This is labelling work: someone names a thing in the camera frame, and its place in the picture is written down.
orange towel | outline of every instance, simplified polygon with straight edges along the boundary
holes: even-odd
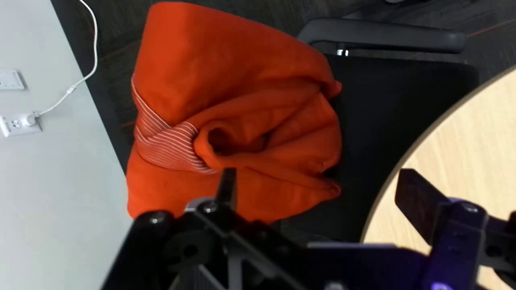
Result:
[[[336,199],[341,158],[323,55],[268,26],[188,4],[152,7],[133,76],[130,213],[177,216],[238,168],[238,212],[273,223]]]

striped fabric band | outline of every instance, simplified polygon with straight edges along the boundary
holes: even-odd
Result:
[[[210,170],[194,152],[197,128],[191,123],[172,128],[144,102],[135,81],[131,86],[139,109],[139,123],[135,129],[139,154],[162,168],[215,175],[217,171]]]

white cable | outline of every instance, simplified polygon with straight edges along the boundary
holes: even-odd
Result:
[[[38,112],[36,113],[36,118],[43,117],[43,115],[48,115],[51,112],[54,112],[56,109],[59,109],[83,83],[86,83],[88,80],[91,80],[96,71],[98,71],[98,67],[99,67],[99,52],[98,52],[98,42],[99,42],[99,25],[98,25],[98,18],[96,18],[96,13],[94,10],[85,2],[85,0],[80,0],[86,10],[91,13],[93,17],[93,22],[94,22],[94,68],[89,75],[86,75],[83,80],[80,80],[77,84],[70,86],[68,91],[65,92],[65,96],[56,104],[52,105],[51,109],[44,110],[44,112]]]

wooden table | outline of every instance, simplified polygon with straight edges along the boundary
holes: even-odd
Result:
[[[402,168],[415,168],[449,197],[470,200],[491,216],[509,220],[516,210],[516,70],[473,92],[435,123],[402,158],[376,200],[364,241],[430,254],[394,202]],[[510,289],[485,268],[480,284]]]

white wall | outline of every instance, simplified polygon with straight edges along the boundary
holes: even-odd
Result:
[[[81,78],[51,0],[2,0],[2,68],[30,89],[0,92],[0,115],[48,109]],[[131,225],[123,171],[86,86],[43,126],[0,138],[0,289],[99,289]]]

